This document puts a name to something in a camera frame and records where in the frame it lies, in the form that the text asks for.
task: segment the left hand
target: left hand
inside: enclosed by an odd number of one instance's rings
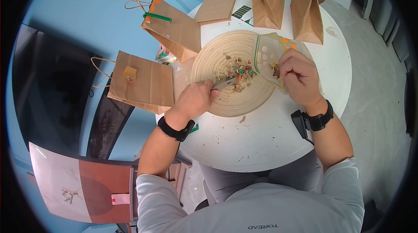
[[[208,111],[212,104],[212,99],[219,94],[219,90],[211,91],[213,81],[199,81],[187,85],[180,94],[175,105],[165,113],[165,121],[167,124],[176,129],[174,126],[178,123],[183,129],[189,120],[198,117]]]

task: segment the knife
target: knife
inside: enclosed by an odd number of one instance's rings
[[[229,79],[229,77],[226,77],[224,79],[221,79],[217,83],[213,84],[213,87],[212,87],[211,90],[214,90],[214,89],[222,90],[222,89],[224,89],[224,88],[226,88],[228,86],[231,86],[231,85],[237,83],[238,82],[238,76],[239,75],[235,76],[232,79]]]

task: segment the green bag clip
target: green bag clip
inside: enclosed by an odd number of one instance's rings
[[[150,16],[150,17],[154,17],[154,18],[162,19],[162,20],[167,20],[167,21],[170,21],[171,23],[171,18],[169,17],[161,16],[161,15],[154,14],[154,13],[144,12],[143,17],[145,18],[146,16]]]

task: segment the toread logo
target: toread logo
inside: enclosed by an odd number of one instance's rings
[[[265,228],[278,228],[277,224],[275,225],[258,225],[258,226],[249,226],[248,229],[265,229]]]

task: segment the black wristband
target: black wristband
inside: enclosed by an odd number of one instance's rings
[[[319,114],[313,117],[308,116],[308,121],[309,121],[309,126],[307,126],[307,130],[309,131],[310,129],[312,131],[320,131],[322,129],[325,128],[325,124],[328,123],[328,121],[330,121],[333,117],[334,117],[334,111],[332,109],[331,103],[329,103],[328,100],[327,104],[328,104],[328,109],[327,109],[327,113],[325,113],[324,115]]]
[[[177,141],[183,142],[193,128],[194,121],[189,120],[187,126],[184,129],[181,131],[176,131],[165,122],[164,116],[162,116],[158,121],[158,126],[168,136],[175,138]]]

